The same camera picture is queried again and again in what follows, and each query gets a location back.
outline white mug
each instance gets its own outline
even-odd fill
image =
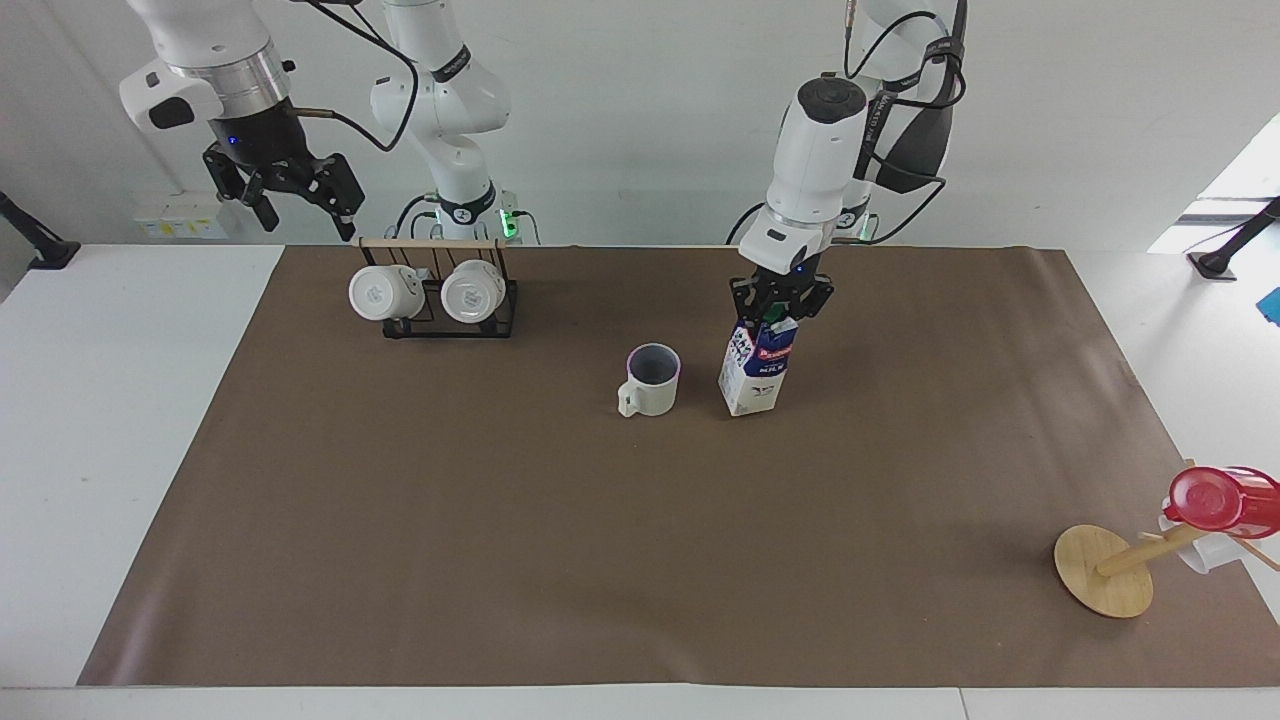
[[[370,265],[351,278],[347,299],[366,320],[392,320],[421,313],[426,291],[417,270],[408,265]]]
[[[1169,505],[1167,497],[1165,498],[1165,505]],[[1178,523],[1164,515],[1158,515],[1157,520],[1160,521],[1161,532],[1169,532],[1178,527]],[[1222,533],[1210,533],[1198,538],[1192,544],[1178,550],[1178,557],[1201,575],[1207,575],[1210,570],[1221,568],[1228,562],[1243,560],[1245,555],[1248,555],[1248,551],[1240,547],[1240,543],[1235,542],[1231,536]]]
[[[618,413],[662,415],[676,405],[680,355],[666,345],[641,345],[627,356],[627,382],[618,388]]]
[[[451,318],[475,324],[486,320],[507,297],[507,281],[493,263],[460,263],[440,287],[440,304]]]

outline blue label on milk carton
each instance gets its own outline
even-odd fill
[[[772,378],[787,370],[791,359],[791,346],[796,340],[796,328],[791,327],[774,334],[768,325],[760,328],[755,337],[755,347],[751,357],[744,365],[748,377]]]

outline white wall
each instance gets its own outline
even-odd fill
[[[77,88],[67,47],[31,32],[28,4],[55,13],[111,85],[152,56],[124,0],[0,3],[0,187],[69,237],[134,240],[131,197],[163,192],[164,174]],[[783,106],[838,64],[845,4],[456,5],[475,55],[515,99],[508,127],[479,138],[495,176],[548,241],[644,243],[719,242],[763,196]],[[394,61],[305,5],[259,9],[298,61],[297,101],[371,123],[369,83]],[[1146,250],[1280,110],[1272,10],[1274,0],[974,0],[951,184],[901,242]],[[346,152],[360,174],[362,232],[380,233],[430,187],[408,147],[384,156],[340,126],[307,127],[315,151]],[[209,140],[186,128],[151,142],[183,186],[207,190]],[[879,197],[877,210],[893,223],[915,201]],[[279,240],[332,241],[324,215],[279,204]]]

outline mug rack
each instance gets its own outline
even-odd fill
[[[518,284],[507,273],[507,259],[500,242],[444,241],[444,240],[396,240],[358,237],[352,243],[358,247],[369,265],[408,265],[410,268],[431,272],[430,279],[422,281],[426,302],[422,310],[412,318],[383,320],[383,337],[390,340],[406,338],[509,338],[516,325],[516,302]],[[430,254],[430,263],[424,263]],[[444,311],[440,291],[444,279],[460,263],[474,259],[493,263],[507,286],[507,297],[488,319],[475,323],[460,323]]]

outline brown paper mat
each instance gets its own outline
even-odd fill
[[[513,340],[394,342],[357,252],[288,249],[81,683],[1280,684],[1238,564],[1157,561],[1133,621],[1060,585],[1062,529],[1155,529],[1181,466],[1061,252],[831,251],[742,419],[736,254],[509,260]],[[646,341],[680,400],[622,419]]]

